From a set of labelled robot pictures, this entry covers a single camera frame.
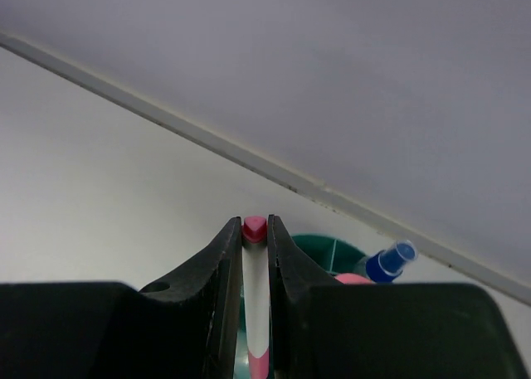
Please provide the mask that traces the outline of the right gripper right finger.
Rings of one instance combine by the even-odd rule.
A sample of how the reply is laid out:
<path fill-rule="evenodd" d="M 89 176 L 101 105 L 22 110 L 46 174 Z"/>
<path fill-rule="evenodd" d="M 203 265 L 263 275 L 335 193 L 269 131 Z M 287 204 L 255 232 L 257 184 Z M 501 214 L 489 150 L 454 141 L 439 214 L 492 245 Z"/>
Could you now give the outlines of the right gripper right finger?
<path fill-rule="evenodd" d="M 309 325 L 311 289 L 339 286 L 293 241 L 281 218 L 267 219 L 270 325 L 276 378 L 315 378 Z"/>

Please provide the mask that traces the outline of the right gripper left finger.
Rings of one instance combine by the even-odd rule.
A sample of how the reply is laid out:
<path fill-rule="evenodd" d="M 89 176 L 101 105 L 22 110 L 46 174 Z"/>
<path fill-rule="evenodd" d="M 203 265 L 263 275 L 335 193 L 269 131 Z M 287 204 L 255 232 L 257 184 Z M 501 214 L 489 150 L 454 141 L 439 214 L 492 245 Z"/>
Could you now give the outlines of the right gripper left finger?
<path fill-rule="evenodd" d="M 153 304 L 145 355 L 161 378 L 231 378 L 240 319 L 241 218 L 139 292 Z"/>

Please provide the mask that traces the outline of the teal round pen holder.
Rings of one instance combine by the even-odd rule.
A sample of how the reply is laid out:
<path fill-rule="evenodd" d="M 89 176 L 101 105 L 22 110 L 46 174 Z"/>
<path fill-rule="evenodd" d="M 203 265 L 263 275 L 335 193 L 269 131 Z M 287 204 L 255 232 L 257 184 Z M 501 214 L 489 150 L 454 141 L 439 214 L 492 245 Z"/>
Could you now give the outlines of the teal round pen holder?
<path fill-rule="evenodd" d="M 353 267 L 366 254 L 340 239 L 320 234 L 294 234 L 295 244 L 329 275 L 336 276 L 353 271 Z M 236 340 L 234 378 L 250 378 L 246 341 L 244 288 L 241 287 L 240 322 Z"/>

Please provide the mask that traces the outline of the pink capped bottle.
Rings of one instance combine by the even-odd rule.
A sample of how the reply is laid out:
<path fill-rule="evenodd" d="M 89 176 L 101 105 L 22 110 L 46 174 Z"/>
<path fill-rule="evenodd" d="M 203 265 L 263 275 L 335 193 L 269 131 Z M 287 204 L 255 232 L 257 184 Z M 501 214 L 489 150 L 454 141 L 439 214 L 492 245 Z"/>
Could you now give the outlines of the pink capped bottle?
<path fill-rule="evenodd" d="M 335 279 L 342 284 L 372 284 L 370 279 L 353 273 L 342 273 L 335 276 Z"/>

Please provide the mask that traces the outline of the pink white marker pen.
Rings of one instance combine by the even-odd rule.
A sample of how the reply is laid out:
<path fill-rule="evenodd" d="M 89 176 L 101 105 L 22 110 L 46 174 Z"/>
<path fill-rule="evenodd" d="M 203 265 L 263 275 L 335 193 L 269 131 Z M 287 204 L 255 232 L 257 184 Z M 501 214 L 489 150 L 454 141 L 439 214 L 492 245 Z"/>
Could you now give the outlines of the pink white marker pen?
<path fill-rule="evenodd" d="M 246 344 L 252 378 L 269 375 L 270 278 L 267 220 L 248 216 L 242 225 L 242 274 Z"/>

